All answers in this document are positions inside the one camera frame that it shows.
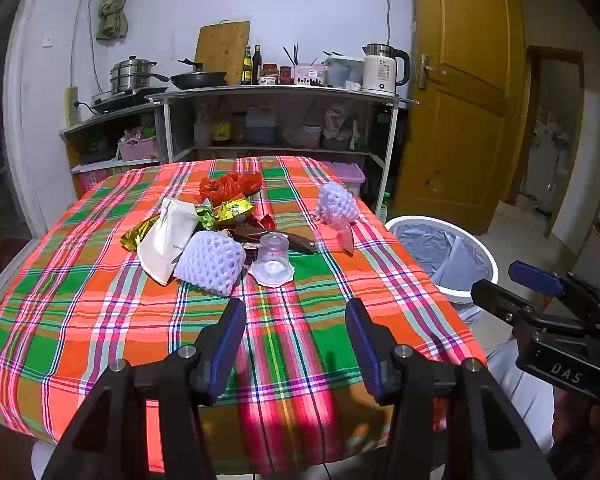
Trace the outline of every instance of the plastic cup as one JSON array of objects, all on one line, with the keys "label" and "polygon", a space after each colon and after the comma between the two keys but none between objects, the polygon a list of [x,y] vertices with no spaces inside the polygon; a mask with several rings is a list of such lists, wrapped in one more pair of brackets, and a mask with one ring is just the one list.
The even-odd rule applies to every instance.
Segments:
[{"label": "plastic cup", "polygon": [[269,233],[260,238],[258,258],[253,264],[254,275],[261,285],[288,280],[293,275],[289,263],[289,240],[279,233]]}]

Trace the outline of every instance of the red plastic bag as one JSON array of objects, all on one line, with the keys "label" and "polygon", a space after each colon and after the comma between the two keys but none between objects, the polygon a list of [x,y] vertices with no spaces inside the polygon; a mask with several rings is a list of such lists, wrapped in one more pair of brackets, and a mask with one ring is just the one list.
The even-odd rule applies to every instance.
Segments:
[{"label": "red plastic bag", "polygon": [[230,171],[220,178],[205,176],[200,181],[200,196],[202,200],[209,198],[214,206],[227,202],[244,193],[252,195],[260,190],[262,176],[259,173],[235,173]]}]

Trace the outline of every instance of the foam fruit net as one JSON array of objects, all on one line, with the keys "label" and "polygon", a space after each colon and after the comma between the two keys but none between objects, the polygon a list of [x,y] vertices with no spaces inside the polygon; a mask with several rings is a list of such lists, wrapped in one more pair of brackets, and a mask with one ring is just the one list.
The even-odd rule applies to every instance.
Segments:
[{"label": "foam fruit net", "polygon": [[360,210],[356,204],[356,199],[340,184],[333,180],[328,181],[320,188],[318,194],[318,204],[315,207],[315,217],[330,224],[340,219],[353,222],[358,219]]},{"label": "foam fruit net", "polygon": [[242,272],[244,257],[244,249],[238,242],[213,231],[199,231],[182,251],[173,275],[228,296]]}]

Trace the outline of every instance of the gray garbage bag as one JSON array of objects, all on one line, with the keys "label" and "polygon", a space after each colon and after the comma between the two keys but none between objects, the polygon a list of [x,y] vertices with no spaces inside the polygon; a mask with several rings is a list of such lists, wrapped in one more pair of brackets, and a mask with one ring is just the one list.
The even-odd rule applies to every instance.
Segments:
[{"label": "gray garbage bag", "polygon": [[[428,224],[401,224],[394,235],[436,285],[450,290],[471,290],[471,286],[493,271],[476,247],[441,227]],[[473,303],[452,303],[461,319],[473,324],[482,310]]]}]

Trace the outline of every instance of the chopsticks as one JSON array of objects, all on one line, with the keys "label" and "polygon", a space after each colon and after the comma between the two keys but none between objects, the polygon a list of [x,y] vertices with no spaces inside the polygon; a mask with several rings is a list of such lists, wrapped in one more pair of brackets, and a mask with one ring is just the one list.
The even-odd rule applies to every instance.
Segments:
[{"label": "chopsticks", "polygon": [[[289,54],[289,51],[286,49],[286,46],[282,47],[282,49],[285,51],[286,56],[289,58],[289,61],[293,64],[293,66],[298,66],[298,44],[295,43],[294,44],[294,56],[291,57],[291,54]],[[318,58],[316,57],[311,64],[314,64],[316,61],[318,60]]]},{"label": "chopsticks", "polygon": [[289,61],[291,62],[291,64],[292,64],[293,66],[296,66],[296,65],[297,65],[297,63],[296,63],[296,62],[294,62],[294,60],[293,60],[293,59],[291,59],[291,56],[289,55],[289,51],[286,49],[286,46],[284,46],[284,47],[283,47],[283,49],[285,49],[285,54],[286,54],[286,56],[289,58]]}]

